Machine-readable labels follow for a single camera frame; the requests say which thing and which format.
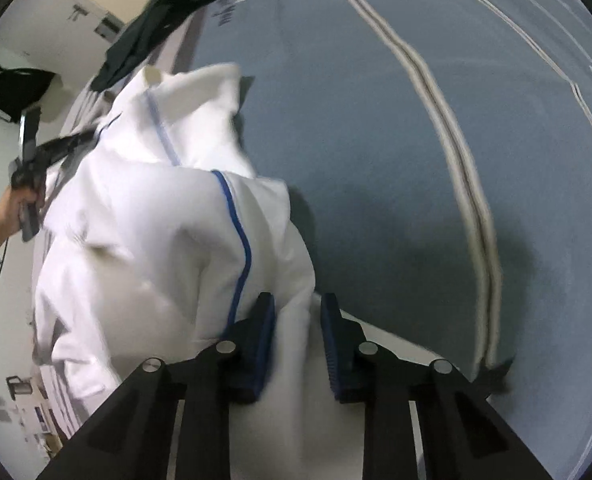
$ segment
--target floor stripe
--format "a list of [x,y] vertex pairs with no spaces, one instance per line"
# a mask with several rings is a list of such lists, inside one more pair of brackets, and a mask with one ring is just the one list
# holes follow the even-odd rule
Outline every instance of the floor stripe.
[[558,74],[558,76],[560,76],[560,78],[564,79],[564,81],[566,81],[570,85],[576,102],[578,102],[578,105],[581,107],[581,110],[585,114],[587,121],[590,123],[590,126],[592,127],[592,113],[589,109],[589,106],[585,102],[585,99],[583,98],[583,95],[578,85],[575,82],[573,82],[572,79],[565,72],[563,72],[563,70],[556,64],[556,62],[554,62],[554,60],[551,59],[550,56],[548,56],[548,54],[532,39],[532,37],[529,34],[522,30],[522,28],[519,27],[519,25],[517,25],[515,22],[513,22],[511,18],[509,18],[502,10],[496,7],[489,0],[478,1],[482,3],[484,6],[486,6],[489,10],[491,10],[499,18],[501,18],[507,25],[509,25],[521,38],[525,40],[525,42],[532,48],[532,50],[536,54],[538,54],[538,56],[543,61],[545,61],[552,68],[552,70],[556,72],[556,74]]
[[[589,106],[587,105],[585,99],[583,98],[583,95],[577,83],[572,81],[572,79],[569,76],[567,76],[565,72],[563,72],[563,70],[554,62],[554,60],[551,59],[551,57],[548,56],[548,54],[545,53],[545,51],[541,49],[541,47],[538,46],[538,44],[534,40],[532,40],[532,38],[524,30],[522,30],[521,27],[519,27],[515,22],[513,22],[502,10],[497,8],[489,0],[478,1],[484,4],[484,6],[490,9],[493,13],[499,16],[505,23],[507,23],[507,25],[509,25],[513,30],[515,30],[516,33],[518,33],[528,43],[528,45],[534,50],[534,52],[536,52],[536,54],[538,54],[549,66],[551,66],[554,72],[556,72],[562,79],[564,79],[564,81],[566,81],[570,85],[576,102],[578,102],[578,105],[581,107],[583,113],[585,114],[585,117],[587,118],[588,122],[590,123],[590,126],[592,127],[592,112],[589,109]],[[574,478],[578,475],[580,469],[583,466],[583,462],[586,460],[586,458],[589,455],[589,452],[591,451],[591,448],[592,435],[590,436],[589,441],[585,446],[583,453],[580,456],[580,459],[576,463],[576,466],[570,473],[567,480],[574,480]]]
[[231,326],[234,323],[236,323],[236,313],[238,311],[238,304],[240,303],[240,296],[243,293],[245,282],[247,281],[249,271],[252,267],[252,248],[249,245],[249,240],[247,239],[247,235],[245,234],[243,225],[240,223],[240,220],[238,219],[238,214],[236,213],[236,205],[234,204],[234,197],[231,194],[230,186],[227,183],[225,176],[217,170],[213,170],[212,173],[216,176],[216,178],[218,178],[220,188],[222,189],[222,192],[225,195],[225,199],[227,200],[227,208],[230,212],[231,222],[234,224],[234,229],[236,229],[238,237],[240,238],[240,241],[243,244],[243,250],[245,251],[245,265],[243,267],[243,271],[240,273],[240,276],[238,277],[238,281],[236,282],[234,296],[231,298],[230,313],[227,317],[227,326]]
[[585,59],[588,60],[589,63],[591,63],[591,65],[592,65],[592,57],[587,53],[587,51],[583,48],[583,46],[580,43],[578,43],[578,41],[572,35],[572,33],[569,32],[565,28],[565,26],[559,20],[557,20],[555,16],[552,15],[551,12],[549,12],[545,7],[543,7],[536,0],[528,0],[528,1],[534,7],[537,7],[538,10],[540,10],[541,12],[543,12],[552,22],[556,23],[556,25],[558,26],[558,28],[560,28],[560,30],[562,30],[564,32],[564,34],[574,43],[574,45],[577,47],[577,49],[580,50],[581,54],[583,54],[583,56],[585,56]]
[[478,298],[474,370],[477,370],[482,359],[491,366],[496,358],[500,329],[502,272],[496,247],[496,232],[473,156],[454,112],[420,54],[402,40],[365,0],[347,1],[406,70],[441,141],[476,272]]

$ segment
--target metal screw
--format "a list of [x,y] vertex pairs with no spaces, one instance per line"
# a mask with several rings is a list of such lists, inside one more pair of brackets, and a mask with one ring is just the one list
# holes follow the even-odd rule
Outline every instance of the metal screw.
[[438,359],[438,361],[434,361],[434,370],[436,370],[439,374],[451,374],[454,367],[452,363],[446,361],[445,359]]
[[216,351],[219,354],[231,354],[236,349],[236,343],[233,341],[221,341],[216,345]]
[[156,372],[162,365],[163,361],[155,357],[150,357],[142,364],[142,369],[148,374],[151,374],[152,372]]
[[365,341],[358,345],[358,351],[363,355],[374,355],[378,351],[378,345],[371,341]]

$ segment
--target blue seam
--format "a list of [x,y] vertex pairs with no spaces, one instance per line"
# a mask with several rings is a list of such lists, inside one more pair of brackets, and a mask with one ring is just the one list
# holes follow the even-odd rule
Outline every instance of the blue seam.
[[150,109],[151,120],[154,123],[154,129],[156,130],[158,140],[160,140],[160,143],[163,145],[163,149],[167,154],[167,158],[172,163],[172,166],[180,166],[180,159],[178,158],[178,154],[174,150],[172,141],[169,139],[169,136],[165,131],[163,121],[160,119],[160,111],[158,110],[158,105],[156,104],[156,100],[154,99],[154,96],[151,94],[150,89],[145,90],[145,100],[147,101],[147,105]]
[[249,245],[247,235],[243,230],[243,225],[240,223],[238,215],[236,214],[236,206],[234,205],[234,197],[231,195],[230,186],[220,171],[213,170],[212,173],[218,179],[220,188],[225,195],[225,199],[227,200],[227,208],[230,211],[231,221],[234,224],[234,228],[236,229],[238,236],[240,237],[240,241],[243,243],[243,250],[245,251],[245,266],[243,267],[243,271],[240,273],[238,281],[236,282],[234,297],[231,298],[230,313],[227,316],[227,326],[231,326],[236,322],[236,311],[238,310],[238,304],[240,303],[240,295],[243,293],[243,287],[245,286],[245,282],[249,276],[249,270],[252,266],[252,249]]

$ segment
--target white protective suit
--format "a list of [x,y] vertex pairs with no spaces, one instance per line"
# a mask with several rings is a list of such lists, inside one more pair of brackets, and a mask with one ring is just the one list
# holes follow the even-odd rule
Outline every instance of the white protective suit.
[[[358,480],[363,408],[329,389],[314,271],[287,188],[256,177],[233,129],[239,79],[233,64],[175,76],[146,67],[50,205],[37,352],[66,387],[48,393],[61,412],[83,407],[75,420],[56,413],[71,434],[144,359],[194,357],[269,291],[272,369],[259,402],[230,409],[232,478]],[[435,357],[365,331],[401,357]]]

